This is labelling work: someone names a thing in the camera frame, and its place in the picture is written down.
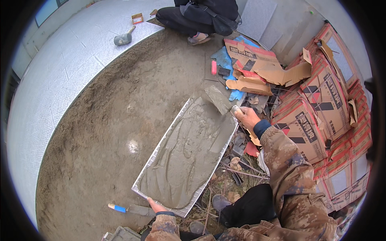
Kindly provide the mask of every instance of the trowel blade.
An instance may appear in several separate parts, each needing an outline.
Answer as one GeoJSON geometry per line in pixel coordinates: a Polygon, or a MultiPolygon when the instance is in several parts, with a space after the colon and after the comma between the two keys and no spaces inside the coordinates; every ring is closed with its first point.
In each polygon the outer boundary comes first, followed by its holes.
{"type": "Polygon", "coordinates": [[[214,85],[206,88],[205,93],[209,96],[212,103],[222,115],[228,113],[232,108],[233,105],[229,102],[228,98],[225,97],[214,85]]]}

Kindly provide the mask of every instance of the sleeve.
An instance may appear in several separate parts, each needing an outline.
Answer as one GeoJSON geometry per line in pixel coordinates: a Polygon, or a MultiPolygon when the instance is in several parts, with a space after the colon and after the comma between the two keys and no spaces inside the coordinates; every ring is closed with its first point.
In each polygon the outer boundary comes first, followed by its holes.
{"type": "Polygon", "coordinates": [[[176,217],[172,212],[157,212],[145,241],[181,241],[176,217]]]}
{"type": "Polygon", "coordinates": [[[307,229],[308,233],[314,230],[315,237],[330,239],[336,222],[327,215],[324,194],[316,194],[312,165],[283,131],[260,122],[254,132],[260,135],[264,147],[264,162],[270,171],[273,203],[281,226],[297,231],[307,229]]]}
{"type": "Polygon", "coordinates": [[[176,7],[179,7],[180,5],[186,5],[188,4],[189,0],[174,0],[174,4],[176,7]]]}

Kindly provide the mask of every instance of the person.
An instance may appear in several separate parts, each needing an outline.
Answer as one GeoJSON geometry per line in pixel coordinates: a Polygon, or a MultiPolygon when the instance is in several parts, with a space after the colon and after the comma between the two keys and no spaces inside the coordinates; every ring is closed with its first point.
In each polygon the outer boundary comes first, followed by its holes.
{"type": "Polygon", "coordinates": [[[209,35],[215,33],[211,15],[201,6],[232,21],[239,15],[236,0],[174,0],[174,3],[175,7],[159,9],[156,19],[171,29],[188,34],[191,45],[205,43],[210,40],[209,35]]]}
{"type": "MultiPolygon", "coordinates": [[[[316,193],[312,165],[304,160],[297,145],[283,131],[271,126],[267,120],[260,120],[252,108],[240,109],[243,114],[235,112],[235,116],[247,129],[253,130],[264,148],[264,162],[270,171],[271,189],[265,191],[265,197],[261,197],[265,202],[254,200],[259,198],[262,191],[253,189],[260,185],[249,189],[233,205],[224,196],[215,195],[212,199],[213,207],[220,211],[220,217],[227,213],[225,218],[231,220],[231,223],[225,225],[229,228],[215,236],[196,236],[196,240],[332,240],[337,224],[327,215],[322,200],[325,195],[316,193]],[[270,220],[274,216],[270,214],[267,199],[270,199],[277,215],[273,220],[270,220]]],[[[182,240],[174,214],[151,198],[148,201],[156,212],[156,220],[145,240],[182,240]]]]}

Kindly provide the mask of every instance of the small box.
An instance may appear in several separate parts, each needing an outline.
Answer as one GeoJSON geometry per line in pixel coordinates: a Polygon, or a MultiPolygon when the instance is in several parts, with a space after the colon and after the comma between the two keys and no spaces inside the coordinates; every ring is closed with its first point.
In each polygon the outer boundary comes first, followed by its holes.
{"type": "Polygon", "coordinates": [[[142,13],[134,14],[131,16],[131,19],[133,20],[133,24],[139,24],[144,21],[144,16],[142,13]]]}

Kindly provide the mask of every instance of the sneaker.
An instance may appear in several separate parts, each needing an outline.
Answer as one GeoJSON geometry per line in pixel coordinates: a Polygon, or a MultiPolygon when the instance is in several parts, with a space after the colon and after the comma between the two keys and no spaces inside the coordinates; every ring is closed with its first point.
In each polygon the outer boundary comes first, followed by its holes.
{"type": "Polygon", "coordinates": [[[221,210],[223,210],[226,206],[229,206],[231,205],[232,203],[230,201],[228,201],[228,199],[221,195],[221,194],[216,194],[213,196],[212,198],[212,205],[213,205],[213,208],[217,211],[217,212],[220,212],[221,210]]]}
{"type": "Polygon", "coordinates": [[[193,37],[188,37],[188,43],[190,45],[196,45],[196,44],[203,44],[205,42],[208,42],[210,40],[208,34],[197,32],[196,35],[193,37]]]}
{"type": "MultiPolygon", "coordinates": [[[[202,234],[202,232],[204,231],[204,227],[205,227],[205,225],[200,221],[193,221],[189,224],[190,232],[195,233],[195,234],[202,234]]],[[[206,234],[210,234],[210,232],[207,229],[205,229],[204,235],[206,235],[206,234]]]]}

